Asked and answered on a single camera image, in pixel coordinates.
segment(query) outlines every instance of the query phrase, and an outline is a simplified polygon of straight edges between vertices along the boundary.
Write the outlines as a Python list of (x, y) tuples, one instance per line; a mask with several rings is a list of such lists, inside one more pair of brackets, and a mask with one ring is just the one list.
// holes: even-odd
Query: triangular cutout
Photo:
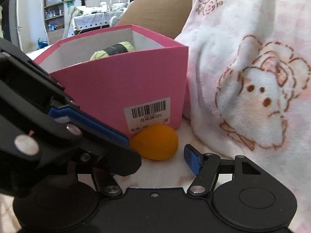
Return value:
[(242, 172), (243, 174), (261, 174), (258, 170), (252, 167), (248, 162), (242, 162)]

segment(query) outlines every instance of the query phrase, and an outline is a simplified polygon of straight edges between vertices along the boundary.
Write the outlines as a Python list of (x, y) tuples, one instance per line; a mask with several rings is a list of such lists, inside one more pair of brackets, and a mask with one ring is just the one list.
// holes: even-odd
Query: table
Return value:
[(68, 37), (81, 33), (82, 30), (109, 25), (113, 16), (120, 17), (123, 11), (111, 11), (77, 16), (71, 19)]

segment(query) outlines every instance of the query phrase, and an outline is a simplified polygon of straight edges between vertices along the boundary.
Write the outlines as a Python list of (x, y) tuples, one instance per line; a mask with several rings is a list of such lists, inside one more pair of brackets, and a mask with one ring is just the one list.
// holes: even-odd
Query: yarn skein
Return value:
[(109, 57), (111, 55), (119, 54), (119, 53), (125, 53), (125, 52), (131, 52), (136, 51), (134, 46), (130, 42), (124, 41), (120, 42), (116, 45), (110, 46), (104, 50), (95, 52), (90, 60), (97, 60)]

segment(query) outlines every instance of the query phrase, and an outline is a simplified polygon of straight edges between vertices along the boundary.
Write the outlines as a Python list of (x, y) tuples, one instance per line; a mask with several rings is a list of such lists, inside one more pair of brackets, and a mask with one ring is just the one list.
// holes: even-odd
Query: barcode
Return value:
[(133, 118), (148, 116), (166, 110), (166, 100), (132, 109)]

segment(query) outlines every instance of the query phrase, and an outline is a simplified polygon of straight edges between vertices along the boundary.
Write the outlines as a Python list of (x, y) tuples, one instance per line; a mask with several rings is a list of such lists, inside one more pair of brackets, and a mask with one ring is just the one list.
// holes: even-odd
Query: cartoon nose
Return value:
[(266, 99), (263, 101), (263, 106), (264, 106), (264, 107), (268, 107), (270, 104), (271, 104), (271, 99), (270, 99), (270, 98), (266, 98)]

